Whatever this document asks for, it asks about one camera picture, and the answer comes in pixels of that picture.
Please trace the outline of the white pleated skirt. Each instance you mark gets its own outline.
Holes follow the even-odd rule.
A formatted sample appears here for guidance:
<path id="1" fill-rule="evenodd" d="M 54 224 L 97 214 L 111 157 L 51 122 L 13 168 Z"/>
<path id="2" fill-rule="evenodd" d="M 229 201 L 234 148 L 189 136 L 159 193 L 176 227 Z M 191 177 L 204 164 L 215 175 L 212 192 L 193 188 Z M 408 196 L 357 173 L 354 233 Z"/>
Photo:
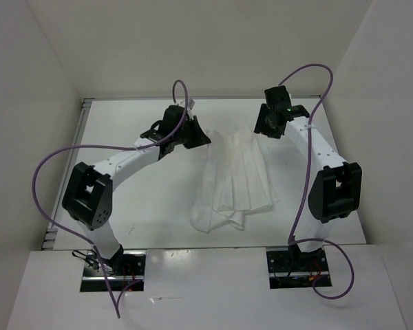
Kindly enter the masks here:
<path id="1" fill-rule="evenodd" d="M 270 210 L 279 197 L 250 129 L 233 135 L 211 131 L 210 138 L 202 181 L 191 209 L 191 225 L 204 233 L 224 226 L 243 231 L 247 216 Z"/>

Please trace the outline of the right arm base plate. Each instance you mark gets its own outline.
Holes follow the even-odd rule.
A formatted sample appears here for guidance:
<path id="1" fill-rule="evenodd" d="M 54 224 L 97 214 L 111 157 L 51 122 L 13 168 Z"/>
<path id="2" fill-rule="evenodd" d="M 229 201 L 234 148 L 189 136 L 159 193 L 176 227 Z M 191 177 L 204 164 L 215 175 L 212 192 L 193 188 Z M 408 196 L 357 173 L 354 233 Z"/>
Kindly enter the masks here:
<path id="1" fill-rule="evenodd" d="M 270 289 L 297 289 L 313 286 L 331 287 L 326 253 L 318 249 L 298 256 L 291 247 L 267 249 L 266 262 Z"/>

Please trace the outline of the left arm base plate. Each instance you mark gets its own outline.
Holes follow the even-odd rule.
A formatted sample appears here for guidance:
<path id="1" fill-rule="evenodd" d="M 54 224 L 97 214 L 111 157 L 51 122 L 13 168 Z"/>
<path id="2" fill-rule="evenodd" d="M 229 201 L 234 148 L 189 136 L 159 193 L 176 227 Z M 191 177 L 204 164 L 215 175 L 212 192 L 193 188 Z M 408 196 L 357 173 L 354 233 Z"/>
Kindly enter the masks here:
<path id="1" fill-rule="evenodd" d="M 84 261 L 80 292 L 106 292 L 107 287 L 101 264 L 93 250 L 73 250 L 72 256 Z M 147 252 L 145 250 L 127 250 L 124 252 L 124 263 L 115 270 L 105 266 L 108 282 L 112 291 L 121 292 L 127 287 L 128 292 L 144 290 L 145 265 Z"/>

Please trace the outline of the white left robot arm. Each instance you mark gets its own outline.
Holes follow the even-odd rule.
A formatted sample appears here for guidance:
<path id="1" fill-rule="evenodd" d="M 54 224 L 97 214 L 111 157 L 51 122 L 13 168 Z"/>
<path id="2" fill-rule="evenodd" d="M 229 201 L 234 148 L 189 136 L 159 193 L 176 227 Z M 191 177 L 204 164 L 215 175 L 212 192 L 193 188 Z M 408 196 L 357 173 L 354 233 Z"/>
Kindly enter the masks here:
<path id="1" fill-rule="evenodd" d="M 78 222 L 94 250 L 99 252 L 98 265 L 105 273 L 117 274 L 125 264 L 124 249 L 109 223 L 116 188 L 144 167 L 173 152 L 177 145 L 193 149 L 210 143 L 191 110 L 173 104 L 128 151 L 95 164 L 80 162 L 74 166 L 62 207 Z"/>

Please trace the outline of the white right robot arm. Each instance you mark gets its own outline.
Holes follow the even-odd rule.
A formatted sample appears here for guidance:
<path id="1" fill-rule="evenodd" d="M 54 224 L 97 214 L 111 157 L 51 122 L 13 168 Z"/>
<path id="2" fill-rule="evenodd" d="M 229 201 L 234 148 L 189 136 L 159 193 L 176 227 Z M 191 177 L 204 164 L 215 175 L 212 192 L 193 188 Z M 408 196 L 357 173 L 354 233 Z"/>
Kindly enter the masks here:
<path id="1" fill-rule="evenodd" d="M 327 241 L 332 221 L 359 207 L 362 169 L 329 145 L 306 108 L 292 104 L 284 86 L 271 87 L 264 95 L 254 132 L 274 139 L 287 137 L 306 160 L 306 198 L 288 238 L 289 265 L 304 270 Z"/>

